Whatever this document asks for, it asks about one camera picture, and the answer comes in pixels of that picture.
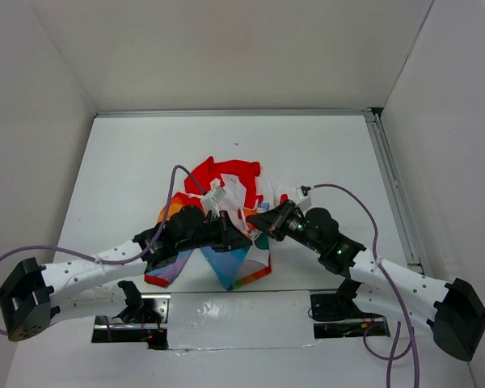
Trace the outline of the colourful rainbow children's jacket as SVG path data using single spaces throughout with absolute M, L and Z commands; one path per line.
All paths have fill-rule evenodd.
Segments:
M 158 245 L 164 258 L 149 267 L 146 283 L 166 288 L 199 250 L 223 289 L 248 285 L 272 271 L 268 237 L 248 222 L 287 200 L 305 209 L 306 190 L 260 176 L 259 162 L 208 157 L 188 175 L 183 191 L 174 192 L 158 215 L 163 228 Z

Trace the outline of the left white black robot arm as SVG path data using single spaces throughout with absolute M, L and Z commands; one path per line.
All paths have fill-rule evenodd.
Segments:
M 132 323 L 149 313 L 141 292 L 130 280 L 173 263 L 179 253 L 210 247 L 217 252 L 251 245 L 230 220 L 192 205 L 127 242 L 91 260 L 39 264 L 18 263 L 0 287 L 0 308 L 8 340 L 39 335 L 55 323 L 88 316 L 108 316 Z

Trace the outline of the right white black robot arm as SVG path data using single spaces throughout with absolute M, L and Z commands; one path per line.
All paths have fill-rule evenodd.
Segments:
M 360 311 L 396 321 L 409 318 L 418 331 L 432 334 L 442 351 L 471 361 L 485 332 L 485 306 L 473 286 L 413 272 L 383 258 L 339 231 L 323 208 L 302 212 L 291 200 L 247 217 L 247 224 L 276 241 L 291 238 L 318 253 L 319 263 L 345 278 L 351 289 L 336 298 L 338 311 Z

